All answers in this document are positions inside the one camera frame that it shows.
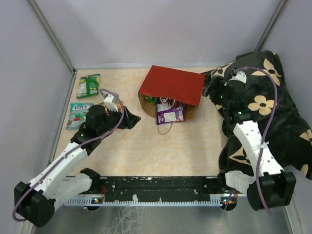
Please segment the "orange candy bag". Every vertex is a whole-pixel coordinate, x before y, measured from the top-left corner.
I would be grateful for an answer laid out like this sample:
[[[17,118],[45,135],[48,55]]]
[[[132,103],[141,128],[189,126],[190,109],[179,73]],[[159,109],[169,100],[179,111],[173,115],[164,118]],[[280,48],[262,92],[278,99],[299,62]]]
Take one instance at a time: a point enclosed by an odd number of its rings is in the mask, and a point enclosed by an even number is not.
[[[119,102],[101,102],[100,105],[102,105],[105,108],[105,112],[107,115],[109,115],[111,112],[122,112],[121,104]]]

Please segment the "purple candy bag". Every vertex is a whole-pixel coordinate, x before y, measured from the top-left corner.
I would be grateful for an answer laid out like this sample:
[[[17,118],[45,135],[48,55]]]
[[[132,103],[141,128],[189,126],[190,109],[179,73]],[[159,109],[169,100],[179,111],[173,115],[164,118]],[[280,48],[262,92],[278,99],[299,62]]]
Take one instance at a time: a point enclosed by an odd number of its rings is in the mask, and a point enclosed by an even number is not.
[[[158,103],[156,105],[156,124],[166,124],[172,122],[183,122],[184,117],[184,104],[178,101],[172,105],[169,102]]]

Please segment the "red brown paper bag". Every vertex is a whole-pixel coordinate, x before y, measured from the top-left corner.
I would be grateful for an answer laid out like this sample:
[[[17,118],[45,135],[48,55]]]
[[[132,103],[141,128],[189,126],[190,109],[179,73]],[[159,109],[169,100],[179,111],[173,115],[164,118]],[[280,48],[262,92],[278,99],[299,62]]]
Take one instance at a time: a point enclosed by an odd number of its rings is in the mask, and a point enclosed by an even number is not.
[[[194,117],[200,104],[205,75],[152,65],[139,91],[142,110],[156,119],[156,105],[175,101],[184,104],[185,121]]]

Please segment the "green yellow snack bag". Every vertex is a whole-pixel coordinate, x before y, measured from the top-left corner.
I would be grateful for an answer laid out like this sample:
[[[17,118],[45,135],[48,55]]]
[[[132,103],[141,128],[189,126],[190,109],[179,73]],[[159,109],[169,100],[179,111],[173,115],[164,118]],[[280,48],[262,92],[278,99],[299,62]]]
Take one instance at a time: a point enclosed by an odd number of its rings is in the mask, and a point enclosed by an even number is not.
[[[77,98],[87,98],[99,94],[100,74],[80,77]]]

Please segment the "colourful candy bag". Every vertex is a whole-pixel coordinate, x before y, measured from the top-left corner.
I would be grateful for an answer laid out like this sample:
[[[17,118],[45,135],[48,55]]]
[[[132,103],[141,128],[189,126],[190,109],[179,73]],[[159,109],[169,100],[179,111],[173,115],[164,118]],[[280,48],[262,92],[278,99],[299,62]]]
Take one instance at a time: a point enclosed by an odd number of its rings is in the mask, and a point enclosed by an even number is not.
[[[86,121],[86,114],[93,105],[93,103],[71,103],[66,130],[79,129]]]

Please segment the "black floral pillow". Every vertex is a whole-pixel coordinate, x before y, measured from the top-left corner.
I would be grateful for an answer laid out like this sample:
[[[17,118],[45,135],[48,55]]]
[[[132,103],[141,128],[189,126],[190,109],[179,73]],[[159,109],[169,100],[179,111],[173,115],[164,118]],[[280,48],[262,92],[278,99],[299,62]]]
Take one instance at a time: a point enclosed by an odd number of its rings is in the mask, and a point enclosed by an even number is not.
[[[312,131],[288,92],[277,53],[265,50],[239,55],[230,63],[204,72],[204,84],[215,77],[229,80],[232,70],[247,66],[245,102],[260,131],[265,130],[273,115],[265,136],[271,153],[282,167],[293,166],[311,179]]]

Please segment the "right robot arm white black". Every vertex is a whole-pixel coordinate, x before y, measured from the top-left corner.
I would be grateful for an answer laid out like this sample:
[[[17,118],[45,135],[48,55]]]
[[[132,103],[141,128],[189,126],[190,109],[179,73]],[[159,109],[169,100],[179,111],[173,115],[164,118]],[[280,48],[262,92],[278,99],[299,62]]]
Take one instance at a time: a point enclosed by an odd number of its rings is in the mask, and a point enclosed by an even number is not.
[[[241,171],[229,171],[218,180],[218,188],[229,193],[233,188],[247,196],[250,206],[255,210],[288,206],[291,202],[296,178],[285,172],[272,155],[261,133],[258,123],[252,117],[245,102],[246,79],[222,77],[212,78],[204,94],[211,101],[221,105],[224,120],[233,126],[233,134],[244,148],[253,169],[253,176]]]

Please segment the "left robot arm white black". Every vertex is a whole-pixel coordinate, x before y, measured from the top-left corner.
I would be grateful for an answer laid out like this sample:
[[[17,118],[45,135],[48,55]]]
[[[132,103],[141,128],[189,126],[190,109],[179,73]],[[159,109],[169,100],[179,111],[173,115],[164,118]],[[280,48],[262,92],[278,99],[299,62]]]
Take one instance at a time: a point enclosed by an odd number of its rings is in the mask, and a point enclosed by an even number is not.
[[[59,157],[29,182],[21,181],[15,186],[13,219],[43,227],[71,198],[86,191],[98,192],[101,189],[100,174],[91,169],[83,169],[72,179],[66,180],[65,177],[115,129],[130,130],[140,120],[127,107],[113,111],[100,104],[91,106],[85,121]]]

